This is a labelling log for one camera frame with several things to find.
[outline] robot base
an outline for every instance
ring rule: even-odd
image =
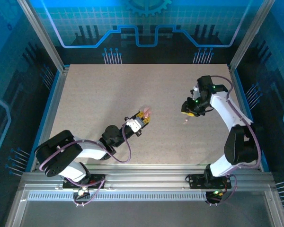
[[[94,183],[94,182],[100,181],[102,179],[105,179],[105,174],[91,174],[88,183]],[[100,185],[101,185],[101,183],[98,183],[98,184],[90,186],[88,188],[98,189]],[[76,185],[72,184],[71,182],[69,182],[67,179],[65,179],[64,182],[63,182],[62,188],[63,189],[80,189],[81,187],[76,186]]]
[[[190,189],[229,189],[231,188],[231,181],[229,178],[215,177],[210,181],[210,184],[204,177],[204,174],[190,174],[186,177],[186,181],[189,183]]]

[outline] blue wall panel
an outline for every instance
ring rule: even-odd
[[[262,0],[32,3],[65,64],[103,64],[104,48],[124,63],[194,63],[198,48],[214,48],[208,63],[229,63]]]
[[[284,0],[273,5],[238,66],[238,73],[247,99],[253,99],[251,94],[258,95],[257,102],[249,102],[251,113],[254,121],[265,129],[265,140],[261,146],[269,169],[277,182],[283,182]]]
[[[0,106],[0,227],[27,165],[25,156],[31,152],[56,71],[17,1],[0,0],[0,101],[11,116],[10,121]]]

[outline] glass panel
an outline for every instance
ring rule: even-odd
[[[246,105],[265,129],[261,146],[269,170],[284,182],[284,0],[274,3],[237,70]]]
[[[17,1],[0,1],[0,226],[27,167],[56,71]]]
[[[272,227],[266,206],[263,194],[251,192],[236,192],[217,209],[204,201],[111,201],[90,203],[77,212],[71,202],[29,201],[21,227],[36,226],[36,223],[39,226],[59,223],[68,227],[73,220],[76,220],[76,226],[85,226],[90,222],[90,216],[93,226],[97,227],[111,226],[112,223],[118,227]]]
[[[262,0],[31,2],[65,64],[230,63]]]

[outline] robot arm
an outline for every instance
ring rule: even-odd
[[[249,132],[246,122],[253,130],[253,122],[246,117],[229,97],[224,85],[214,85],[211,76],[202,76],[197,80],[197,86],[191,90],[193,98],[188,97],[183,103],[181,112],[188,116],[198,117],[205,115],[208,107],[215,109],[225,122],[229,135],[224,146],[224,155],[210,164],[205,170],[207,177],[221,177],[232,169],[244,163],[258,159],[255,142]],[[239,118],[235,110],[244,118]]]
[[[74,182],[86,184],[90,182],[90,174],[82,163],[74,160],[79,157],[107,160],[116,153],[114,148],[119,147],[127,139],[136,134],[149,123],[150,118],[139,111],[131,118],[125,117],[125,125],[118,128],[110,125],[105,129],[102,137],[97,141],[82,140],[73,136],[69,130],[55,135],[35,150],[35,155],[41,164],[46,176],[61,175]]]

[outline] cable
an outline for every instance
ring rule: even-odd
[[[231,107],[231,109],[235,112],[235,114],[240,118],[240,120],[242,120],[242,121],[245,123],[245,125],[248,127],[248,129],[249,129],[249,131],[250,131],[250,133],[251,133],[251,136],[252,136],[252,138],[253,138],[254,141],[255,141],[255,145],[256,145],[256,147],[257,147],[257,154],[258,154],[257,163],[254,164],[254,165],[241,164],[240,167],[243,166],[243,167],[248,168],[248,169],[257,168],[257,167],[260,165],[260,163],[261,163],[261,158],[262,158],[262,152],[261,152],[260,144],[259,144],[258,139],[257,139],[257,137],[256,137],[256,135],[255,135],[255,133],[254,133],[254,131],[252,130],[251,126],[250,126],[250,125],[248,124],[248,122],[243,118],[243,116],[241,116],[241,114],[237,111],[237,109],[232,105],[232,103],[231,103],[231,101],[230,101],[230,99],[229,99],[229,95],[230,95],[231,91],[233,90],[233,83],[232,83],[228,78],[223,77],[223,76],[211,76],[211,77],[213,77],[213,78],[215,78],[215,77],[216,77],[216,78],[222,78],[222,79],[228,81],[229,84],[231,85],[231,88],[229,89],[229,91],[228,91],[228,93],[227,93],[227,95],[226,95],[227,103],[229,104],[229,106]]]
[[[86,197],[86,196],[87,196],[87,194],[85,194],[85,193],[83,193],[83,195],[81,195],[81,196],[77,194],[77,196],[75,197],[74,200],[76,201],[76,200],[79,200],[79,199],[83,199],[83,198]]]
[[[66,148],[70,147],[71,145],[73,144],[77,144],[77,143],[92,143],[92,144],[95,144],[97,146],[99,146],[100,148],[102,148],[102,150],[104,152],[106,152],[110,157],[112,157],[114,160],[116,160],[117,162],[120,162],[120,163],[128,163],[130,161],[130,159],[132,158],[132,150],[131,150],[131,147],[127,141],[127,138],[126,138],[126,135],[125,135],[125,126],[126,126],[126,123],[122,126],[122,136],[124,138],[124,141],[125,143],[127,144],[128,146],[128,150],[129,150],[129,157],[126,161],[121,161],[119,160],[118,158],[116,158],[115,156],[113,156],[109,151],[106,150],[106,148],[99,144],[98,142],[95,142],[95,141],[92,141],[92,140],[77,140],[77,141],[73,141],[71,143],[68,143],[66,144],[65,146],[63,146],[62,148],[60,148],[59,150],[57,150],[56,152],[54,152],[52,155],[50,155],[40,166],[39,166],[39,170],[40,171],[46,171],[43,169],[44,165],[46,165],[50,160],[52,160],[56,155],[58,155],[60,152],[62,152],[63,150],[65,150]]]
[[[227,183],[223,182],[223,184],[225,185],[225,193],[227,192]]]
[[[213,110],[214,110],[214,108],[212,108],[210,110],[206,110],[205,113],[208,113],[208,112],[213,111]]]
[[[230,177],[232,177],[232,176],[235,178],[235,184],[234,184],[234,189],[232,190],[231,194],[230,194],[226,199],[224,199],[224,200],[220,200],[220,199],[217,199],[217,198],[211,198],[211,199],[213,199],[213,200],[220,201],[220,203],[212,204],[212,203],[206,201],[210,206],[211,206],[211,205],[215,205],[215,206],[221,205],[221,204],[225,203],[227,200],[229,200],[229,199],[233,196],[233,194],[235,193],[235,191],[236,191],[236,189],[237,189],[237,177],[236,177],[235,175],[229,175],[228,178],[230,178]]]
[[[103,181],[103,179],[99,180],[99,181],[96,181],[94,183],[90,183],[90,184],[80,184],[80,183],[77,183],[77,182],[74,182],[72,179],[70,178],[67,178],[66,179],[71,182],[73,185],[75,186],[78,186],[78,187],[91,187],[91,186],[94,186],[94,185],[97,185],[98,183],[101,183]]]
[[[89,204],[90,202],[92,202],[94,200],[94,198],[96,197],[96,195],[98,194],[98,192],[100,191],[101,187],[103,186],[105,180],[102,180],[102,183],[100,184],[99,188],[96,190],[96,192],[93,194],[93,196],[90,195],[90,200],[88,200],[87,202],[82,202],[82,204],[79,204],[76,201],[76,198],[73,200],[73,203],[75,203],[77,206],[85,206],[87,204]]]

